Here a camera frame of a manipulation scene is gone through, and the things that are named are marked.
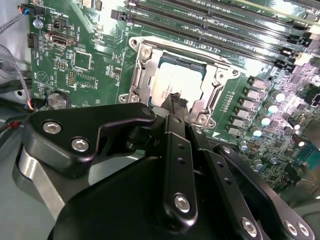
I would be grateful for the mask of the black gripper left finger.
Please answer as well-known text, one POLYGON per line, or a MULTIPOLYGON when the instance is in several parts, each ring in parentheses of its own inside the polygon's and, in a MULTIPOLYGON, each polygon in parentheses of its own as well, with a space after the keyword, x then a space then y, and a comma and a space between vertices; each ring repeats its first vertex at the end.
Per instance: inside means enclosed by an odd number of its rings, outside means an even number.
POLYGON ((143 103, 39 111, 22 134, 17 165, 57 219, 89 187, 92 166, 142 150, 164 165, 160 213, 178 225, 198 217, 187 100, 171 93, 159 107, 143 103))

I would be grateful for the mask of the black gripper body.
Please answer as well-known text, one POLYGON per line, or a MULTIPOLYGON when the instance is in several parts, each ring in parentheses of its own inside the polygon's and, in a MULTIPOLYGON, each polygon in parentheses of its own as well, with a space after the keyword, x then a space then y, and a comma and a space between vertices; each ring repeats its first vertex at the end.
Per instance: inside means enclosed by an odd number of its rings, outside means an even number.
POLYGON ((62 209, 51 240, 232 240, 235 235, 211 179, 194 174, 196 223, 185 232, 164 225, 159 205, 163 165, 136 161, 75 195, 62 209))

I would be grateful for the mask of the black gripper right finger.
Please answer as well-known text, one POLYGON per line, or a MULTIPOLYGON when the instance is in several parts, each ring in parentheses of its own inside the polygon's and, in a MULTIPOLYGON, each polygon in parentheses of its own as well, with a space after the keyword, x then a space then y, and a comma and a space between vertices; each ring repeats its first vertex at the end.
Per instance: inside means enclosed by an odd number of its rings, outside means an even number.
POLYGON ((212 147, 179 99, 179 113, 188 126, 194 165, 205 173, 204 193, 216 202, 219 230, 230 240, 314 240, 308 224, 228 145, 212 147))

